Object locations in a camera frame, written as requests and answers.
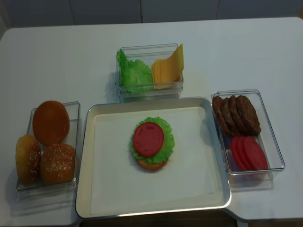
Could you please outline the meat patty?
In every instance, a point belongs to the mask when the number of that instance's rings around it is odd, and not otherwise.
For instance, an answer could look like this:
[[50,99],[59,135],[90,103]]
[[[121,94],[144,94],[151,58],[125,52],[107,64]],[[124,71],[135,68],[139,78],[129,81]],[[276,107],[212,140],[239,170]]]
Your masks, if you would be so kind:
[[225,118],[223,116],[223,113],[221,111],[223,100],[219,96],[215,96],[212,98],[212,108],[215,115],[215,118],[217,120],[217,123],[219,124],[223,134],[227,137],[231,137],[232,133],[227,126],[227,123],[225,121]]
[[261,132],[256,110],[246,96],[239,95],[236,105],[243,125],[250,136],[258,136]]
[[238,112],[235,95],[232,95],[229,98],[229,110],[230,110],[231,117],[239,131],[239,134],[247,136],[248,135],[247,130],[245,129],[244,124],[243,124],[241,117],[239,115],[239,112]]
[[221,111],[224,116],[225,122],[232,134],[232,136],[239,136],[240,132],[237,128],[237,126],[234,123],[234,120],[231,116],[230,110],[229,110],[229,98],[225,98],[222,102]]

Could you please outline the lettuce leaf on bun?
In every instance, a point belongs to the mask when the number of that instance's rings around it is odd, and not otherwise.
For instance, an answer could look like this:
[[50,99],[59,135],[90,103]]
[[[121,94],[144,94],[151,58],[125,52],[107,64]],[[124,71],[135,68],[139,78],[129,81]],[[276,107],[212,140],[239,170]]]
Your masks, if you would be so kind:
[[174,136],[172,134],[172,128],[166,120],[157,116],[157,117],[147,117],[143,121],[140,121],[136,125],[135,129],[140,124],[145,123],[145,122],[154,122],[162,128],[162,130],[164,132],[164,143],[162,145],[162,148],[153,157],[143,157],[143,156],[139,155],[133,147],[133,135],[134,135],[134,132],[133,132],[133,134],[131,136],[131,140],[130,140],[130,151],[136,159],[143,159],[149,163],[160,163],[160,162],[164,161],[165,159],[169,158],[171,156],[171,154],[173,153],[173,148],[175,147],[175,140],[174,140]]

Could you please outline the green lettuce pile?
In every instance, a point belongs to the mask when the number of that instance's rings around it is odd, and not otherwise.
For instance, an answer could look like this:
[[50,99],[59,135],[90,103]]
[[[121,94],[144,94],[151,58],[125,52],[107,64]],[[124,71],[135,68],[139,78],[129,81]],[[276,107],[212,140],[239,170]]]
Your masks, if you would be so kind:
[[119,50],[116,59],[120,69],[120,85],[126,93],[150,91],[153,83],[152,70],[141,60],[130,61],[125,53]]

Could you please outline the clear lettuce cheese container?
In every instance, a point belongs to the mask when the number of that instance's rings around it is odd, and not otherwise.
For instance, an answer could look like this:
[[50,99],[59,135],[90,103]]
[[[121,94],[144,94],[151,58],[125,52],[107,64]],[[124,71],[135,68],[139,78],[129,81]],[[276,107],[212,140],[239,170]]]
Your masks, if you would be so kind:
[[155,62],[167,59],[178,44],[121,47],[116,52],[116,93],[123,101],[179,97],[183,74],[172,82],[155,81]]

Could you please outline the stacked cheese slices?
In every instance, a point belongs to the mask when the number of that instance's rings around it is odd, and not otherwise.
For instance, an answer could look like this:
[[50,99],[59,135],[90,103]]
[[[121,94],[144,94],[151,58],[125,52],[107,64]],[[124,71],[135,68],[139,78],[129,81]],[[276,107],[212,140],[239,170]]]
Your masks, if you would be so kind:
[[166,60],[157,60],[152,66],[152,79],[155,84],[154,89],[166,89],[170,86],[164,85],[164,83],[177,82],[180,79],[180,75],[174,73],[175,67],[167,63]]

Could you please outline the leaning cheese slice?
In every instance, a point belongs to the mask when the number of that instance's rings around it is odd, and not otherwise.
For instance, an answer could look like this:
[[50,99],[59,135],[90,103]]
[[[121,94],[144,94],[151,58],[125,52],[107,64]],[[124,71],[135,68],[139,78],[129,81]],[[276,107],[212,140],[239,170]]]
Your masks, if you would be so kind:
[[167,64],[175,72],[181,73],[184,69],[183,44],[181,44],[174,53],[167,59]]

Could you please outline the tomato slice on burger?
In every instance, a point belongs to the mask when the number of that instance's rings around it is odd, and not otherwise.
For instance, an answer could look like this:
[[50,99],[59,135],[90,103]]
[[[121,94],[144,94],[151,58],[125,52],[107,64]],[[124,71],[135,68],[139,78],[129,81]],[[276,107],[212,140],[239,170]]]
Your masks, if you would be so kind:
[[164,143],[164,132],[154,122],[140,124],[134,131],[133,147],[143,157],[155,156]]

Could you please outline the bottom bun half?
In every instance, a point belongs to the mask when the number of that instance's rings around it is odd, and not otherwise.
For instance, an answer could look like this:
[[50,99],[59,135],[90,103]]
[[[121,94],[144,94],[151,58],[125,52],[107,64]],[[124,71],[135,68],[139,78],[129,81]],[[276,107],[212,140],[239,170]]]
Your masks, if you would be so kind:
[[144,170],[148,172],[156,172],[163,168],[163,166],[167,163],[168,158],[160,163],[149,163],[143,159],[135,159],[137,164]]

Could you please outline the white paper liner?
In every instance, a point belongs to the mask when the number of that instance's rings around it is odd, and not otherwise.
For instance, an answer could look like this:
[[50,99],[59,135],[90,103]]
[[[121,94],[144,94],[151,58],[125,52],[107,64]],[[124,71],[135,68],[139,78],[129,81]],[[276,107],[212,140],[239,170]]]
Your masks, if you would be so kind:
[[214,191],[195,111],[153,111],[166,120],[175,147],[166,165],[147,173],[133,159],[129,142],[136,124],[150,114],[106,114],[95,126],[91,212],[124,213],[145,205],[194,197]]

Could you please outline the left tomato slice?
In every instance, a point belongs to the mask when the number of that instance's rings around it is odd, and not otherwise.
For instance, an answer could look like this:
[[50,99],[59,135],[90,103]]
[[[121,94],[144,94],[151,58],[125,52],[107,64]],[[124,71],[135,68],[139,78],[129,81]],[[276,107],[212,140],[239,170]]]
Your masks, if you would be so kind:
[[244,161],[242,160],[242,157],[239,155],[239,150],[238,150],[238,142],[241,136],[235,136],[230,143],[230,148],[231,148],[231,153],[232,157],[235,161],[235,164],[237,165],[238,169],[240,171],[247,171],[248,168],[244,164]]

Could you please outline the smooth brown bun half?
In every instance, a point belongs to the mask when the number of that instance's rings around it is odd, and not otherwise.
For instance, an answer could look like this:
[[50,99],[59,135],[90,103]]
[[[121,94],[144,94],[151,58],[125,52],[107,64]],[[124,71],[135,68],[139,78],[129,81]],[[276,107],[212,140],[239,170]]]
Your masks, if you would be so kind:
[[49,100],[35,110],[32,125],[35,138],[44,146],[49,146],[66,138],[70,119],[62,103]]

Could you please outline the sesame bun top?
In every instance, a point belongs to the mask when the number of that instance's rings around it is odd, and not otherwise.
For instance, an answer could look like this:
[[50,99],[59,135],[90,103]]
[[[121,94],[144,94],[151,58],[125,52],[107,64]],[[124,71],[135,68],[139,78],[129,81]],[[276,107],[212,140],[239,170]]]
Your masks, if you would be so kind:
[[48,146],[40,161],[40,176],[44,184],[69,182],[74,178],[75,149],[69,144]]

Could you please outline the middle tomato slice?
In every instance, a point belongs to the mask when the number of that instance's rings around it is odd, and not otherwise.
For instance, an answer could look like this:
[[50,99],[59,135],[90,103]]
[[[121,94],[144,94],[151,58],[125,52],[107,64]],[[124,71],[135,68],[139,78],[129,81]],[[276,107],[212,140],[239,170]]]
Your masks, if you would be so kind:
[[244,139],[245,139],[244,136],[240,136],[238,138],[237,151],[238,151],[238,160],[240,161],[238,167],[241,171],[252,171],[254,170],[254,166],[252,165],[252,162],[249,159],[249,156],[244,148]]

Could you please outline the clear patty tomato container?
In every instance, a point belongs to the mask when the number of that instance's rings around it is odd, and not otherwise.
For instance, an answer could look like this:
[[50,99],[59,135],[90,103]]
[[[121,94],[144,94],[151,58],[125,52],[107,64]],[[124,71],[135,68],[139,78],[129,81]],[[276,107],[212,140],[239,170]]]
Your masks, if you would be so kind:
[[282,157],[280,148],[278,146],[271,122],[269,120],[265,105],[263,103],[261,94],[256,89],[249,90],[232,90],[232,91],[218,91],[212,94],[212,98],[219,96],[224,100],[235,95],[237,98],[239,95],[246,96],[256,110],[258,121],[260,123],[261,132],[258,136],[244,136],[252,137],[262,148],[267,158],[268,169],[266,170],[252,170],[252,171],[240,171],[235,164],[232,157],[230,143],[235,136],[227,137],[223,134],[219,124],[214,115],[217,134],[223,153],[224,165],[227,171],[228,178],[234,188],[255,188],[264,182],[271,183],[274,177],[284,171],[285,162]]

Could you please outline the silver metal tray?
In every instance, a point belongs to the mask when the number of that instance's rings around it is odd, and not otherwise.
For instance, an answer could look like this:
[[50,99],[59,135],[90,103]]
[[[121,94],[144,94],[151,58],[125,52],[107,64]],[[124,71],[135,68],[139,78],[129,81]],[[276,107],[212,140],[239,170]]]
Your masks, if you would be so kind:
[[[136,125],[166,120],[173,153],[143,170],[130,151]],[[231,201],[209,100],[203,97],[103,104],[87,113],[75,209],[82,218],[222,209]]]

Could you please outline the front tomato slice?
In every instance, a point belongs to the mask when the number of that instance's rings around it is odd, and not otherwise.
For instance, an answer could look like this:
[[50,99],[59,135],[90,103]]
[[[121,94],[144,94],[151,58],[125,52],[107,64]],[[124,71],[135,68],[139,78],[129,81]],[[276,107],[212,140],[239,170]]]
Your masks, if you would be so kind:
[[245,137],[243,140],[243,155],[251,170],[268,169],[267,158],[261,146],[252,138]]

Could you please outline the clear bun container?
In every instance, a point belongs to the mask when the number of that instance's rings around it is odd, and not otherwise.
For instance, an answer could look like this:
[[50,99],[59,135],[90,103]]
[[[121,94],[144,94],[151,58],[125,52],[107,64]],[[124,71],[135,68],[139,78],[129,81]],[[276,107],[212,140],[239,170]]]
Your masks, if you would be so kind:
[[80,149],[79,149],[79,127],[81,126],[80,119],[80,104],[79,102],[69,102],[63,104],[70,119],[70,130],[68,135],[62,141],[63,144],[71,145],[75,149],[75,167],[73,178],[70,181],[54,184],[44,184],[39,177],[30,186],[23,186],[19,182],[16,185],[16,197],[22,199],[38,199],[46,195],[58,195],[63,192],[72,192],[77,187],[79,168],[80,168]]

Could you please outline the sesame bun on edge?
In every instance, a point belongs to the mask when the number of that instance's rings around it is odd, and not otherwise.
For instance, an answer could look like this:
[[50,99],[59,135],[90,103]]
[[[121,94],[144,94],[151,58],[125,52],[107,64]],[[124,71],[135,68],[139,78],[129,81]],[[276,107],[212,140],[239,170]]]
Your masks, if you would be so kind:
[[39,175],[41,148],[34,136],[24,135],[16,144],[16,170],[19,183],[32,185]]

